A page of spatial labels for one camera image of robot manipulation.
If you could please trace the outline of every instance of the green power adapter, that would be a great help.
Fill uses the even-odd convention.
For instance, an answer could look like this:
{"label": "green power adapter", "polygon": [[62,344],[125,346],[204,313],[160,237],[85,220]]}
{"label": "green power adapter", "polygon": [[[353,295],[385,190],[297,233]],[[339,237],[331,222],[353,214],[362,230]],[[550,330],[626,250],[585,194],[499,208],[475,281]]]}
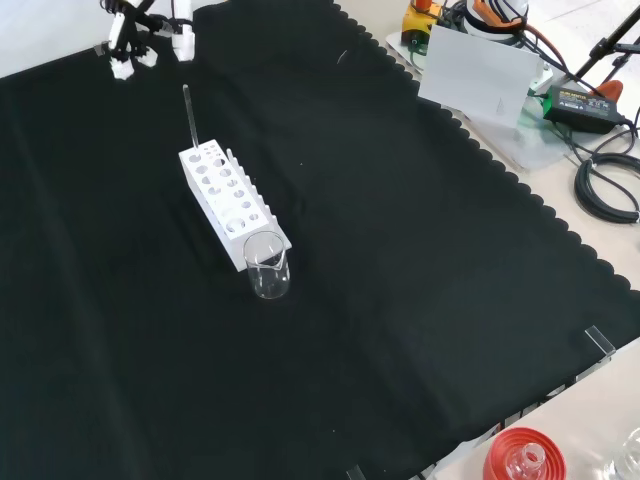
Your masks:
{"label": "green power adapter", "polygon": [[609,133],[624,121],[613,100],[555,85],[547,91],[542,110],[545,120],[577,132]]}

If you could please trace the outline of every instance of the red lid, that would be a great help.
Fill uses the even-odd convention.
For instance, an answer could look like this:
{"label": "red lid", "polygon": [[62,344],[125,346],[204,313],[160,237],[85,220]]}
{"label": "red lid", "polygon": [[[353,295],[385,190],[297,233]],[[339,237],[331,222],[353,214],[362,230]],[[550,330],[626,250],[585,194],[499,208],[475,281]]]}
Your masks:
{"label": "red lid", "polygon": [[496,437],[484,462],[484,480],[510,480],[506,459],[528,443],[537,443],[545,451],[546,470],[540,480],[566,480],[567,466],[558,446],[546,435],[524,427],[510,428]]}

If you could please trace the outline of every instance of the black cloth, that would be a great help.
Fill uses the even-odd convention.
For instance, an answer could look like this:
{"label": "black cloth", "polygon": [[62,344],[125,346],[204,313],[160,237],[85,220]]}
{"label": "black cloth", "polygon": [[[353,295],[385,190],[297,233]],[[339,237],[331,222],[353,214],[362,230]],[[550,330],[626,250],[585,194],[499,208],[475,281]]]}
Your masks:
{"label": "black cloth", "polygon": [[[5,477],[404,480],[597,361],[585,328],[638,336],[628,282],[337,8],[195,29],[192,65],[156,39],[125,83],[93,51],[0,82]],[[183,83],[293,243],[282,300],[187,187]]]}

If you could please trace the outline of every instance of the table surface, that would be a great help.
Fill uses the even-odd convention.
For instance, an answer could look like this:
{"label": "table surface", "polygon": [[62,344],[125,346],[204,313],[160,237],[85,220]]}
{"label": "table surface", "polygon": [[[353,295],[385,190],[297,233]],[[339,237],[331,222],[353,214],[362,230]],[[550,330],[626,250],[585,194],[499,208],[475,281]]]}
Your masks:
{"label": "table surface", "polygon": [[[176,67],[170,45],[152,39],[167,61],[126,85],[91,51],[3,82],[11,175],[0,176],[0,216],[12,228],[2,263],[15,267],[0,302],[14,385],[0,409],[3,445],[11,458],[51,452],[14,476],[158,468],[185,480],[326,480],[358,463],[367,478],[402,480],[597,361],[583,330],[599,305],[617,346],[640,334],[638,296],[488,154],[475,161],[446,112],[414,111],[407,76],[355,25],[325,2],[259,4],[197,13],[200,64]],[[255,36],[222,41],[239,24]],[[309,31],[326,48],[309,48]],[[354,44],[357,61],[325,87]],[[293,58],[281,55],[289,46]],[[233,146],[291,235],[296,280],[280,303],[258,302],[226,268],[185,186],[175,153],[188,142],[184,117],[161,115],[184,111],[184,83],[202,138]],[[118,125],[119,142],[96,123]],[[371,142],[387,137],[398,141]],[[413,160],[427,151],[433,161]],[[418,191],[433,201],[414,202]],[[425,233],[399,237],[381,217]],[[415,222],[423,217],[438,227]],[[494,262],[509,246],[509,261]],[[450,247],[455,256],[421,254]],[[548,278],[550,265],[567,268]],[[546,315],[549,304],[567,321]],[[522,338],[532,324],[544,328]],[[548,355],[513,361],[543,342]],[[535,374],[517,375],[529,365]]]}
{"label": "table surface", "polygon": [[[380,45],[386,47],[414,77],[419,78],[385,42],[387,35],[400,30],[407,6],[406,0],[336,0],[336,3],[340,4],[350,17],[365,26]],[[463,128],[470,132],[471,137],[480,142],[482,148],[489,150],[494,158],[505,164],[507,171],[515,173],[522,183],[531,188],[532,193],[542,197],[546,205],[554,208],[557,216],[568,223],[569,230],[579,234],[583,243],[596,250],[598,258],[609,262],[616,274],[626,277],[631,288],[640,290],[640,237],[636,227],[609,224],[582,210],[573,193],[578,163],[575,157],[564,158],[542,170],[526,171],[479,136],[470,121],[455,112],[454,115],[463,122]],[[631,154],[640,156],[640,147],[636,146]],[[603,168],[602,172],[623,184],[637,198],[640,197],[640,185],[633,174],[607,168]],[[595,179],[594,188],[613,206],[630,208],[628,200],[625,201],[622,194],[604,182]]]}
{"label": "table surface", "polygon": [[[515,422],[547,435],[562,451],[567,478],[600,480],[602,467],[620,452],[639,426],[640,344],[616,354],[611,362],[567,391]],[[469,455],[436,473],[437,480],[481,480],[493,437]]]}

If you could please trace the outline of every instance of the clear glass beaker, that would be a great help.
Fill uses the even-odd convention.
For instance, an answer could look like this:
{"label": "clear glass beaker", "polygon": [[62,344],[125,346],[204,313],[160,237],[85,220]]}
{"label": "clear glass beaker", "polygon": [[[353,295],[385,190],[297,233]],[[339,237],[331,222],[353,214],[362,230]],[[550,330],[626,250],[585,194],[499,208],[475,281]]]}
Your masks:
{"label": "clear glass beaker", "polygon": [[274,232],[258,232],[244,243],[244,259],[253,291],[261,298],[279,298],[289,290],[291,276],[286,245]]}
{"label": "clear glass beaker", "polygon": [[620,454],[605,465],[603,473],[606,480],[640,479],[640,428],[631,432]]}

